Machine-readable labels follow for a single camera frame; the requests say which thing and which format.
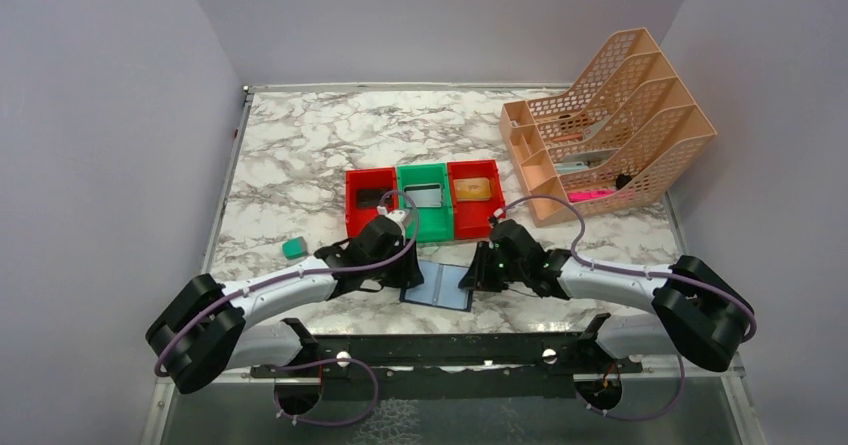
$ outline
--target white marble surface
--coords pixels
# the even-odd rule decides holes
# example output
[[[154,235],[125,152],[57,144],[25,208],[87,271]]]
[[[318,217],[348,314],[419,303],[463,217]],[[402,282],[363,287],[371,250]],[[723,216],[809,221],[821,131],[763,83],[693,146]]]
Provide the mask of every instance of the white marble surface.
[[[246,279],[287,266],[281,245],[303,236],[310,251],[346,238],[344,170],[495,159],[504,196],[521,196],[497,130],[504,102],[550,91],[357,91],[260,93],[251,110],[218,237],[212,273]],[[546,248],[567,248],[576,223],[537,229]],[[677,248],[665,210],[634,209],[587,220],[581,250],[599,259],[671,263]],[[419,245],[423,260],[468,265],[473,243]],[[518,285],[521,291],[528,289]],[[599,312],[631,313],[595,300],[562,301],[512,291],[475,293],[471,313],[398,301],[398,290],[354,292],[291,310],[313,333],[445,333],[580,330]]]

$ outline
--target metal frame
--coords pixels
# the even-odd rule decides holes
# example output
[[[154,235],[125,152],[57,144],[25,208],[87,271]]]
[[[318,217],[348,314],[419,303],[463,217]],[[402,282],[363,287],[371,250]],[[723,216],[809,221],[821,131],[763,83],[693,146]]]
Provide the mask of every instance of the metal frame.
[[[215,245],[218,242],[221,221],[224,218],[224,211],[227,208],[227,196],[230,194],[233,175],[236,171],[236,163],[238,162],[241,144],[244,141],[245,129],[247,128],[247,120],[250,118],[250,110],[253,106],[253,93],[249,90],[249,87],[244,87],[244,92],[245,97],[241,118],[236,129],[238,131],[236,132],[236,139],[233,141],[233,148],[230,150],[230,161],[227,164],[227,173],[224,175],[221,195],[218,197],[215,208],[215,218],[212,222],[212,230],[209,233],[209,241],[206,243],[206,249],[203,252],[200,273],[208,272],[212,266],[212,259],[215,258]],[[162,442],[165,425],[168,421],[168,411],[171,408],[171,402],[175,392],[176,387],[169,378],[156,379],[156,385],[153,389],[153,399],[151,400],[150,410],[147,412],[147,421],[141,434],[141,440],[139,441],[141,445],[157,445]]]
[[[668,214],[671,233],[674,235],[674,242],[677,244],[677,249],[681,253],[688,253],[686,240],[680,228],[680,222],[677,219],[677,209],[675,208],[674,200],[672,200],[668,192],[663,195],[663,205]],[[742,365],[742,357],[738,352],[733,357],[731,367],[735,372],[732,373],[731,370],[728,370],[721,374],[721,382],[724,387],[724,393],[727,395],[730,412],[733,415],[734,422],[736,422],[736,431],[739,433],[739,438],[745,444],[765,445],[765,434],[763,434],[762,426],[754,410],[754,403],[751,400],[751,394],[745,381],[745,368]]]
[[[211,268],[212,260],[215,256],[215,246],[217,244],[218,233],[221,229],[221,222],[226,211],[227,197],[232,186],[233,176],[235,174],[236,165],[238,162],[241,145],[244,141],[247,122],[250,117],[250,111],[253,105],[254,95],[256,93],[267,92],[351,92],[351,91],[436,91],[436,90],[521,90],[521,89],[542,89],[542,90],[564,90],[571,86],[571,83],[429,83],[429,82],[412,82],[412,83],[316,83],[304,85],[262,85],[262,86],[245,86],[245,101],[242,109],[242,116],[238,126],[238,135],[233,143],[233,148],[230,152],[230,161],[227,167],[227,173],[224,176],[224,183],[221,187],[221,195],[217,202],[214,222],[209,234],[209,240],[204,251],[201,273],[206,273]],[[674,236],[675,244],[682,253],[686,253],[686,243],[683,238],[679,223],[677,221],[677,213],[674,203],[668,193],[663,195],[662,203],[668,214],[669,223]],[[628,374],[627,380],[639,380],[650,378],[666,378],[679,376],[679,367],[677,360],[670,357],[645,357],[641,362],[643,373]],[[744,381],[745,373],[742,367],[739,354],[734,358],[731,368],[722,374],[705,371],[699,367],[686,362],[685,366],[687,377],[715,377],[721,376],[722,384],[727,395],[728,404],[733,414],[736,424],[736,429],[742,440],[742,443],[752,445],[765,445],[765,437],[757,419],[756,412],[753,409],[752,401],[746,383]],[[600,375],[594,374],[579,374],[574,375],[575,380],[584,380],[588,378],[596,378]],[[253,378],[250,376],[250,369],[229,370],[221,374],[215,381],[216,383],[255,383],[255,382],[279,382],[284,383],[291,379],[269,379],[269,378]],[[156,445],[161,443],[162,437],[167,425],[168,412],[173,400],[176,387],[169,379],[157,379],[153,392],[153,398],[148,412],[147,421],[142,432],[140,443],[142,445]]]
[[[376,82],[353,82],[353,83],[306,83],[298,85],[256,85],[247,87],[247,92],[268,93],[268,92],[353,92],[353,91],[440,91],[440,90],[527,90],[540,89],[560,91],[569,88],[573,83],[436,83],[436,82],[394,82],[394,83],[376,83]]]

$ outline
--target mesh basket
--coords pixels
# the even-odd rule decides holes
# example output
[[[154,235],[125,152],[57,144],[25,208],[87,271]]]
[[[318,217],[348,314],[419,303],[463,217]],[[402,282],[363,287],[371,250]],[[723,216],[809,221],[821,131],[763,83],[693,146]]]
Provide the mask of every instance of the mesh basket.
[[[619,43],[626,45],[616,47]],[[648,45],[654,49],[646,51]],[[610,50],[622,51],[604,61]],[[601,67],[609,63],[617,66]],[[605,81],[596,85],[598,77]],[[580,89],[569,94],[578,84]],[[593,95],[585,97],[589,90]],[[579,100],[559,101],[565,97]],[[572,192],[611,192],[576,202],[586,216],[656,202],[716,135],[644,29],[610,37],[569,91],[505,104],[499,127],[525,194],[568,199]],[[569,162],[575,154],[599,151],[608,155],[602,163],[557,172],[556,164]],[[618,189],[621,176],[630,181]],[[533,201],[530,209],[537,226],[576,218],[548,200]]]

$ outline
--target white wall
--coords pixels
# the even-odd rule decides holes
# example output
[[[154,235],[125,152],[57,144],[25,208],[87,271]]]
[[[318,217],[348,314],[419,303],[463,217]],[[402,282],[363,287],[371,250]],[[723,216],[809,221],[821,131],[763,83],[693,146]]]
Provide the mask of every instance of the white wall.
[[[198,0],[251,85],[566,82],[604,40],[662,39],[683,0]]]
[[[690,250],[755,307],[769,443],[845,443],[848,0],[686,0],[662,46],[719,132],[673,189]]]
[[[241,110],[195,0],[0,0],[0,443],[137,443]]]

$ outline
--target small green object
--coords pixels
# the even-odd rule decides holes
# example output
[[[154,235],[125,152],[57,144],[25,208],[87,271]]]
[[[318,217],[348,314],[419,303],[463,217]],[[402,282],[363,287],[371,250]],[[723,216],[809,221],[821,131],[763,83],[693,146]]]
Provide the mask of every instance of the small green object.
[[[448,182],[448,167],[444,163],[428,163],[424,165],[404,165],[397,167],[398,189],[403,191],[409,185],[438,183],[442,186],[442,206],[439,208],[419,208],[421,228],[418,231],[418,242],[443,242],[453,240],[453,204],[451,203],[450,183]],[[405,200],[400,198],[401,208],[405,208]],[[412,235],[415,225],[406,229],[406,236]]]
[[[309,255],[306,240],[303,237],[293,238],[283,242],[283,255],[289,260]]]

